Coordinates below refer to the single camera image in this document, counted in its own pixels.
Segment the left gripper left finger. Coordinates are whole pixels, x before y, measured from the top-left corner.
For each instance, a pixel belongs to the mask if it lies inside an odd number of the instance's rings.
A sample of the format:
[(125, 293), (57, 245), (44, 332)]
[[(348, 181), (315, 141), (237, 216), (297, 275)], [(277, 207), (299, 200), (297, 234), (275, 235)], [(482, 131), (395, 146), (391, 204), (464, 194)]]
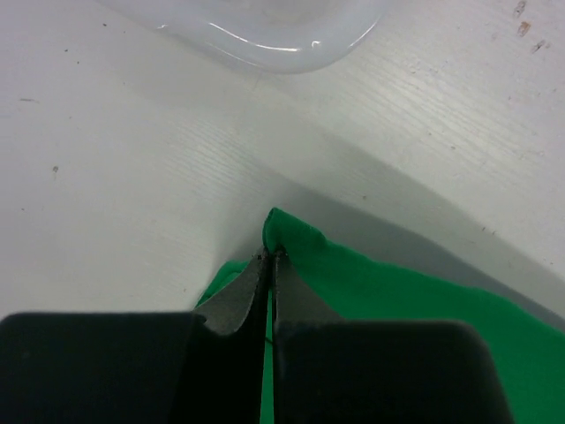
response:
[(4, 423), (256, 423), (268, 255), (191, 311), (1, 322)]

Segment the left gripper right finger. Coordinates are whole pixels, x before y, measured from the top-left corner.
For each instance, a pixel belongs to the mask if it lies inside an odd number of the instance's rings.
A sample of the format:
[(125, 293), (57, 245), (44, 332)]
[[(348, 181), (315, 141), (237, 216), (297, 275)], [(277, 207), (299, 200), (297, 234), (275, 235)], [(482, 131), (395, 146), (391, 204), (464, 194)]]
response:
[(278, 423), (510, 423), (486, 343), (458, 321), (354, 321), (285, 253), (272, 283)]

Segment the green t shirt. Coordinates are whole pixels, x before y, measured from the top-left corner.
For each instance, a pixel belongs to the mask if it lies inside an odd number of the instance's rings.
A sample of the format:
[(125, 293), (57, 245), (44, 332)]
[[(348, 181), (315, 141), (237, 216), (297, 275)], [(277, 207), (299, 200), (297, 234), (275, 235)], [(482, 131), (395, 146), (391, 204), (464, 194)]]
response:
[(555, 325), (488, 291), (372, 261), (278, 208), (262, 238), (284, 248), (298, 274), (346, 318), (468, 322), (489, 344), (516, 422), (564, 421), (564, 333)]

